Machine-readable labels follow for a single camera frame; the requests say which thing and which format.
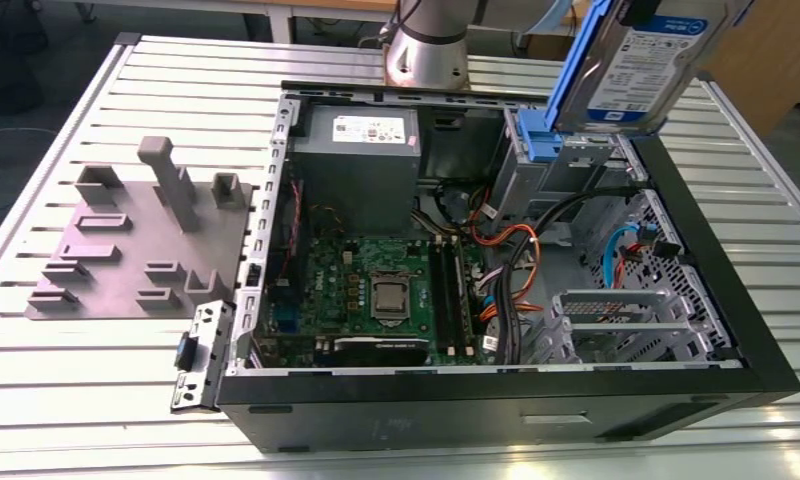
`wooden cabinet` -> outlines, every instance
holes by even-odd
[[[800,0],[756,0],[705,69],[752,129],[765,136],[800,102]]]

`sticker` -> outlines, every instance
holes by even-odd
[[[334,117],[332,141],[354,143],[405,143],[402,118]]]
[[[491,337],[489,335],[483,337],[483,349],[489,352],[497,350],[497,337]]]
[[[707,27],[697,18],[656,15],[628,30],[589,100],[589,118],[633,122],[652,110],[675,79],[676,58],[699,42]]]
[[[492,206],[488,203],[484,203],[483,205],[480,205],[480,211],[483,212],[483,214],[489,217],[491,220],[495,220],[495,215],[497,215],[497,210],[495,210],[495,208],[492,208]]]

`white label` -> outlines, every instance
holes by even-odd
[[[497,350],[497,337],[492,337],[489,335],[483,337],[483,349],[488,350],[489,352]]]
[[[629,120],[652,109],[676,74],[676,57],[701,36],[628,31],[589,101],[588,109],[601,111],[597,120]]]
[[[354,143],[405,143],[402,118],[334,117],[332,141]]]
[[[495,208],[492,208],[492,206],[488,203],[484,203],[483,205],[480,205],[480,211],[483,212],[483,214],[489,217],[491,220],[495,220],[495,215],[497,215],[497,210],[495,210]]]

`cpu socket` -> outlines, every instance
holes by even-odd
[[[409,277],[401,273],[370,274],[370,316],[385,327],[409,319]]]

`motherboard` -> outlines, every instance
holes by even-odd
[[[457,239],[310,241],[301,302],[272,308],[265,361],[278,367],[475,365],[469,278],[479,247]]]

